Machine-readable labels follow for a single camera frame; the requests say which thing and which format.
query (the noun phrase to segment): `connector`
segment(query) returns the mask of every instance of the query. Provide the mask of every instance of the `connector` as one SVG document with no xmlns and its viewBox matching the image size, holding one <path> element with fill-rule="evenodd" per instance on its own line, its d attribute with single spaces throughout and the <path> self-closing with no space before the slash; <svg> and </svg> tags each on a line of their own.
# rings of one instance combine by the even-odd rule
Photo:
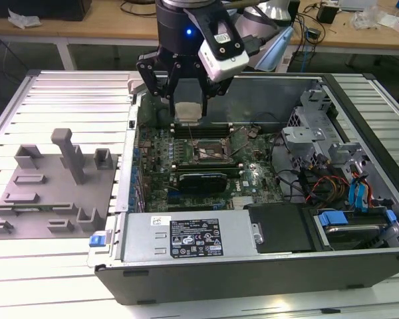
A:
<svg viewBox="0 0 399 319">
<path fill-rule="evenodd" d="M 248 56 L 256 55 L 260 52 L 260 48 L 266 43 L 266 41 L 262 38 L 257 38 L 252 35 L 247 35 L 242 38 L 244 42 L 245 52 L 247 52 Z"/>
</svg>

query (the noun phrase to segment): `blue latch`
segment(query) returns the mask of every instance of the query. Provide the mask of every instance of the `blue latch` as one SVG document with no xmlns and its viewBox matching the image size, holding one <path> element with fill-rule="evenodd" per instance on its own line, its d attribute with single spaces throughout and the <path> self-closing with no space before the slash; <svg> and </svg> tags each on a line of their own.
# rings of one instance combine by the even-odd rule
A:
<svg viewBox="0 0 399 319">
<path fill-rule="evenodd" d="M 396 215 L 394 214 L 393 210 L 391 210 L 391 209 L 386 210 L 386 214 L 387 214 L 388 220 L 391 223 L 394 223 L 397 220 Z"/>
<path fill-rule="evenodd" d="M 106 243 L 106 235 L 92 235 L 90 236 L 90 241 L 88 245 L 90 247 L 105 247 Z"/>
<path fill-rule="evenodd" d="M 343 211 L 324 211 L 318 218 L 322 226 L 348 224 Z"/>
</svg>

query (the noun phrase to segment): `wooden table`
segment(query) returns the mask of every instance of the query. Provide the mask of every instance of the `wooden table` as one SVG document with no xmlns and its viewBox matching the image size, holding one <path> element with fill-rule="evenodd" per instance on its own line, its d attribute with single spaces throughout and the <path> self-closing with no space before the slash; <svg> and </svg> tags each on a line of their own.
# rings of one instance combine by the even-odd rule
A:
<svg viewBox="0 0 399 319">
<path fill-rule="evenodd" d="M 302 0 L 300 12 L 306 5 L 314 2 L 316 0 Z M 119 0 L 92 0 L 92 6 L 83 21 L 42 19 L 42 26 L 25 30 L 14 27 L 6 19 L 0 19 L 0 37 L 9 42 L 54 43 L 66 70 L 76 68 L 68 49 L 70 44 L 156 46 L 158 34 L 155 18 L 126 14 L 120 10 L 120 4 Z M 379 4 L 387 13 L 395 14 L 397 10 L 396 0 L 380 0 Z M 131 9 L 143 13 L 154 12 L 153 5 L 136 6 Z M 316 17 L 316 14 L 317 10 L 309 12 L 313 17 Z M 333 24 L 325 25 L 327 35 L 316 51 L 399 55 L 399 33 L 384 26 L 379 29 L 356 31 L 350 25 L 351 17 L 352 13 L 341 12 Z M 306 18 L 306 26 L 321 29 L 309 18 Z M 291 56 L 299 41 L 299 35 L 295 34 L 286 57 Z"/>
</svg>

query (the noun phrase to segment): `barcode label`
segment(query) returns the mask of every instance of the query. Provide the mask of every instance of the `barcode label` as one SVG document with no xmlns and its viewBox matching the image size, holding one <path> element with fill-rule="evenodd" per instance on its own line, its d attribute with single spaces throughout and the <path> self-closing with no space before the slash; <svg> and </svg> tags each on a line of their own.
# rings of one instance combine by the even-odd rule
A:
<svg viewBox="0 0 399 319">
<path fill-rule="evenodd" d="M 218 43 L 226 43 L 226 42 L 229 42 L 231 40 L 230 36 L 227 33 L 222 33 L 220 35 L 215 35 L 214 38 L 215 38 L 215 40 Z"/>
</svg>

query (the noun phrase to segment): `metal bracket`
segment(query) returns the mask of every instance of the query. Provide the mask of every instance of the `metal bracket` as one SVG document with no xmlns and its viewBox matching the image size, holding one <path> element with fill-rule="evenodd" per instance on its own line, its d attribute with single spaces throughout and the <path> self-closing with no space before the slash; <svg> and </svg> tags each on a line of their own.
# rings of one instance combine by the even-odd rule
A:
<svg viewBox="0 0 399 319">
<path fill-rule="evenodd" d="M 331 144 L 328 153 L 333 164 L 345 164 L 352 156 L 360 151 L 359 143 Z"/>
<path fill-rule="evenodd" d="M 324 90 L 310 90 L 300 97 L 301 104 L 309 110 L 326 112 L 331 106 L 331 99 Z"/>
</svg>

